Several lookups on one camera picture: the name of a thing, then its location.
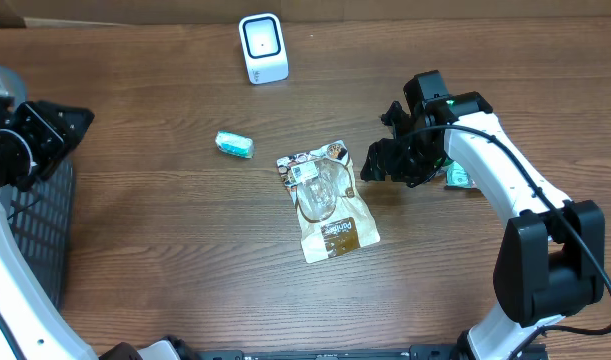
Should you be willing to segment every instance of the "small white speaker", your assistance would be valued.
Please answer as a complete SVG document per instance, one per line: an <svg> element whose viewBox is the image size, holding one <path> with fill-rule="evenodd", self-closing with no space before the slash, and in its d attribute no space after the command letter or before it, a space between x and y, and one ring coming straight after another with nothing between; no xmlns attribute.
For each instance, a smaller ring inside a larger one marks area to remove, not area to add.
<svg viewBox="0 0 611 360"><path fill-rule="evenodd" d="M252 84L283 80L289 75L281 23L274 14L243 18L238 24L247 74Z"/></svg>

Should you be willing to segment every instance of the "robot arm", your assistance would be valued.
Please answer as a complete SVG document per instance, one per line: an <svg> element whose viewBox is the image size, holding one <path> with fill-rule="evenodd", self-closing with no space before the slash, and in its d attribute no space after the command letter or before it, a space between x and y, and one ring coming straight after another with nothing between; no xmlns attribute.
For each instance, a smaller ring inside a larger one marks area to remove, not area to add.
<svg viewBox="0 0 611 360"><path fill-rule="evenodd" d="M0 359L98 359L47 298L6 218L0 204L0 322L4 322L0 328L8 328L8 337L13 336L13 340L0 342Z"/></svg>
<svg viewBox="0 0 611 360"><path fill-rule="evenodd" d="M464 115L459 117L454 125L466 126L495 135L518 157L523 167L543 188L543 192L552 203L562 208L563 201L570 200L565 193L543 178L511 143L495 114L477 112ZM510 159L500 148L486 139L459 130L446 130L445 152L450 159L458 162L476 182L496 211L503 226L524 210L531 210L534 213L543 213L548 210L540 199L532 196L534 190L529 187ZM564 319L562 315L549 316L534 325L523 328L517 322L509 319L497 302L485 319L467 333L467 346L471 349L474 359L504 360L536 328L553 325L562 319Z"/></svg>
<svg viewBox="0 0 611 360"><path fill-rule="evenodd" d="M494 271L498 302L461 335L451 358L513 357L540 330L600 301L608 279L601 273L604 216L592 201L573 203L545 180L478 93L450 95L438 71L415 76L403 90L411 115L394 102L381 117L394 139L370 146L361 178L390 175L415 187L429 181L446 157L470 174L505 226L505 236ZM548 254L552 240L564 246ZM611 284L608 289L611 295ZM600 331L558 330L598 335L611 325Z"/></svg>

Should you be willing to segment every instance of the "wooden table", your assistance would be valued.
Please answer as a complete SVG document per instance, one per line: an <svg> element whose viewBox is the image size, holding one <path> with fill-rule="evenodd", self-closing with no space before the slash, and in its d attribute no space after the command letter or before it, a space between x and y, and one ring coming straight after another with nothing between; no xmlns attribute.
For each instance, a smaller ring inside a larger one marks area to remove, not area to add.
<svg viewBox="0 0 611 360"><path fill-rule="evenodd" d="M236 25L0 31L33 99L89 107L62 314L103 352L175 334L196 349L453 342L495 300L502 226L442 180L358 183L382 241L305 263L275 160L343 139L358 174L378 115L417 73L476 90L512 140L607 218L611 18L285 24L290 77L251 86ZM217 130L257 153L220 153ZM564 321L597 328L610 301ZM611 359L611 335L551 334L554 359Z"/></svg>

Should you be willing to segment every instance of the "plastic bag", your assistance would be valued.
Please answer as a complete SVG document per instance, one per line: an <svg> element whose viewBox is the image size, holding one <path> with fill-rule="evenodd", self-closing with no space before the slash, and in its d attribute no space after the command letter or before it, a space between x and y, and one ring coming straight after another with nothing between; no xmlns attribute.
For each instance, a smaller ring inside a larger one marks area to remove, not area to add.
<svg viewBox="0 0 611 360"><path fill-rule="evenodd" d="M380 241L376 223L356 191L353 162L342 141L276 161L292 197L308 263Z"/></svg>

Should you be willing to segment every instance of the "wire basket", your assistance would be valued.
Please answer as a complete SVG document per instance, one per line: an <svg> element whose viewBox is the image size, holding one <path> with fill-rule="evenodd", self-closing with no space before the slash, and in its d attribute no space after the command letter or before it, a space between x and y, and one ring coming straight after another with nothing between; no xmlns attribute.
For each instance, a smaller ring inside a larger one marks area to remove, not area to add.
<svg viewBox="0 0 611 360"><path fill-rule="evenodd" d="M63 161L48 181L36 183L28 192L11 186L0 189L8 217L42 196L38 203L9 219L9 225L21 254L57 309L65 286L74 189L70 160Z"/></svg>

